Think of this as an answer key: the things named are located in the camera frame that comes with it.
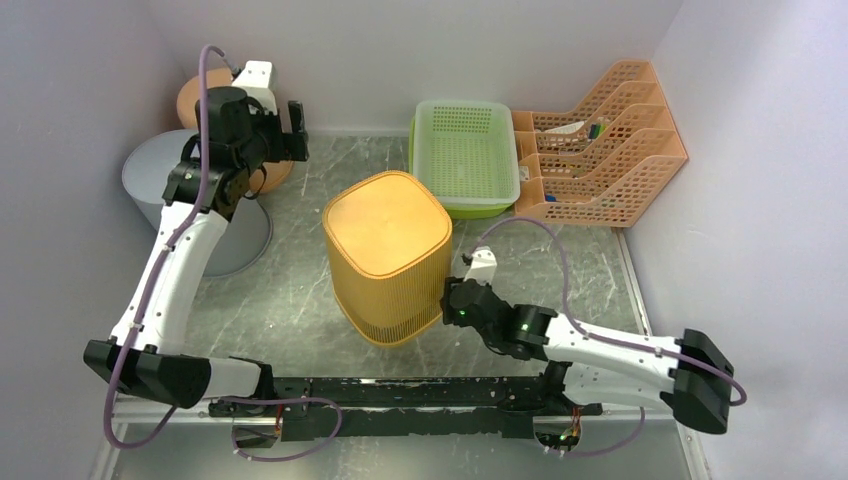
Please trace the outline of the white perforated basket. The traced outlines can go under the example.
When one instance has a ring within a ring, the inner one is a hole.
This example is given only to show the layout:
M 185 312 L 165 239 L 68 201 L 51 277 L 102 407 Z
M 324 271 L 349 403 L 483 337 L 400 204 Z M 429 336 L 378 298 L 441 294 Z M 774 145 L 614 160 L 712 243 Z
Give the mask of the white perforated basket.
M 520 195 L 512 112 L 503 104 L 420 102 L 410 154 L 411 175 L 446 209 L 500 213 Z

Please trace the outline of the yellow slatted waste basket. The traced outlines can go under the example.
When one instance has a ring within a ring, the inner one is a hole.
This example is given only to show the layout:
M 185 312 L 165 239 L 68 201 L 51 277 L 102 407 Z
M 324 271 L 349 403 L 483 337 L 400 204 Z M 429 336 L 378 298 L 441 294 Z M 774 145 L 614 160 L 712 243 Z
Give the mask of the yellow slatted waste basket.
M 415 177 L 389 170 L 352 185 L 322 226 L 334 297 L 365 339 L 401 345 L 440 319 L 453 224 Z

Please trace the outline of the large orange plastic bucket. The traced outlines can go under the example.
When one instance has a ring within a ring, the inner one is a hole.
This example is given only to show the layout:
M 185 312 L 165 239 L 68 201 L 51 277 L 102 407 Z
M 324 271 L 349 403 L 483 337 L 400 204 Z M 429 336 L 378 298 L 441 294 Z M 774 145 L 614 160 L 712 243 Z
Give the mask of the large orange plastic bucket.
M 228 86 L 232 76 L 227 68 L 209 70 L 206 74 L 209 87 Z M 181 125 L 186 129 L 197 129 L 198 121 L 195 115 L 195 103 L 199 100 L 199 79 L 197 76 L 189 79 L 179 90 L 176 97 L 176 112 Z M 265 194 L 279 187 L 293 169 L 292 161 L 267 162 L 263 169 L 257 170 L 249 180 L 253 193 Z

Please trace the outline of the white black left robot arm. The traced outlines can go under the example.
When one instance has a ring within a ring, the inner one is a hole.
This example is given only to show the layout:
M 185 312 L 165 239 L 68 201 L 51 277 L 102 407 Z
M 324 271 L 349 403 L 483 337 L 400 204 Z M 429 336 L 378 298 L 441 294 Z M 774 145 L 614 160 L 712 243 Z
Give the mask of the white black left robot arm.
M 269 365 L 242 358 L 204 358 L 183 352 L 188 316 L 206 265 L 248 197 L 250 177 L 268 162 L 309 156 L 303 106 L 287 105 L 292 129 L 256 93 L 214 87 L 197 113 L 207 133 L 177 130 L 145 148 L 172 158 L 163 192 L 157 240 L 140 283 L 105 340 L 88 342 L 84 363 L 117 394 L 191 408 L 202 400 L 236 397 L 249 414 L 273 409 L 277 388 Z

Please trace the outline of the grey plastic bin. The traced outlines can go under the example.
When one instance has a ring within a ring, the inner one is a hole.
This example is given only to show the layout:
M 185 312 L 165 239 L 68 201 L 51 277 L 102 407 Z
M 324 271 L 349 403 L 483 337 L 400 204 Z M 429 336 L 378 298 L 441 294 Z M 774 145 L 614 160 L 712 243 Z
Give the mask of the grey plastic bin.
M 178 164 L 184 145 L 196 133 L 195 129 L 179 129 L 159 134 L 138 146 L 124 163 L 124 189 L 153 228 L 161 222 L 167 177 Z M 272 233 L 273 222 L 267 210 L 256 200 L 240 200 L 204 276 L 226 277 L 250 267 L 267 250 Z

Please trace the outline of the green tray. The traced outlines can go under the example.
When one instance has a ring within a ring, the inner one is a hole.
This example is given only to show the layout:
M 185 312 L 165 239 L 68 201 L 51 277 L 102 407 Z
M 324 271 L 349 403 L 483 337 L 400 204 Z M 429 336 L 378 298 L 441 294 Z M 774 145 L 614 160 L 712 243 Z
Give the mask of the green tray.
M 408 138 L 408 158 L 407 158 L 407 171 L 409 173 L 413 170 L 414 163 L 414 155 L 413 155 L 413 146 L 414 146 L 414 133 L 415 133 L 415 117 L 412 117 L 409 125 L 409 138 Z M 488 206 L 488 207 L 474 207 L 471 206 L 461 206 L 460 208 L 448 208 L 445 210 L 448 215 L 454 220 L 479 220 L 486 218 L 493 218 L 498 215 L 504 213 L 512 204 L 506 204 L 505 206 Z

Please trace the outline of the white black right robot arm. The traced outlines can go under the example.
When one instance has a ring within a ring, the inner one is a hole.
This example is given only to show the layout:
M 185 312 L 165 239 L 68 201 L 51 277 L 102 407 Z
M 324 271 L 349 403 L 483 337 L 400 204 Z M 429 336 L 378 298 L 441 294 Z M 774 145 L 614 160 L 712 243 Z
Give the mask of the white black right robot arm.
M 511 305 L 474 279 L 446 279 L 447 325 L 474 329 L 493 352 L 564 368 L 539 391 L 550 413 L 610 403 L 665 410 L 686 427 L 727 432 L 734 367 L 704 332 L 638 335 L 576 321 L 530 304 Z

